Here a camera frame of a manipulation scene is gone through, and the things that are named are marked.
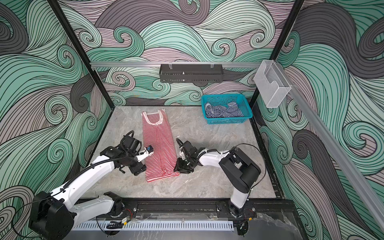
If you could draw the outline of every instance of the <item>striped tank top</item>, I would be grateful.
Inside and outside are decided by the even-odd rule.
[[[144,146],[152,145],[154,153],[145,159],[147,182],[178,176],[173,172],[177,156],[168,117],[164,109],[141,113]]]

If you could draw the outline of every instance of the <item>navy striped clothing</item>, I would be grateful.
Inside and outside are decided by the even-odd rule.
[[[212,106],[206,103],[204,108],[207,118],[236,118],[244,116],[236,102],[228,103],[228,107],[222,105]]]

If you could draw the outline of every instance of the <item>swirl pattern wall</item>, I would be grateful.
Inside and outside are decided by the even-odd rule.
[[[23,203],[85,167],[110,108],[46,0],[0,0],[0,239]],[[30,206],[15,217],[27,227]]]
[[[269,59],[294,0],[59,0],[91,61]],[[255,69],[223,83],[161,83],[159,68],[99,68],[115,105],[200,105],[203,94],[251,98]]]
[[[384,200],[384,1],[305,1],[277,59]],[[290,95],[255,116],[310,239],[384,234]]]

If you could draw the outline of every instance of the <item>basket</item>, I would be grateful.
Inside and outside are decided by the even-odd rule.
[[[210,103],[212,106],[222,105],[228,107],[228,103],[236,102],[244,117],[236,118],[207,118],[205,113],[205,103]],[[201,106],[203,108],[204,118],[208,124],[226,124],[226,123],[243,123],[248,118],[253,116],[248,101],[243,94],[215,94],[203,95],[201,97]]]

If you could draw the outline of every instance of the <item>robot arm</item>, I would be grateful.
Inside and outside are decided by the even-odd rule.
[[[216,149],[198,150],[189,141],[183,143],[177,139],[177,142],[182,158],[178,158],[175,171],[191,173],[197,165],[220,167],[234,186],[229,203],[231,212],[236,217],[241,216],[252,184],[261,173],[259,166],[238,147],[219,152]]]
[[[122,212],[122,198],[112,192],[81,204],[77,200],[100,178],[113,169],[125,173],[128,166],[131,173],[138,175],[145,171],[141,163],[153,154],[151,146],[137,152],[141,142],[127,134],[117,147],[107,147],[87,168],[70,181],[53,189],[50,193],[40,192],[33,198],[29,228],[46,239],[63,239],[73,226],[109,213],[118,216]]]

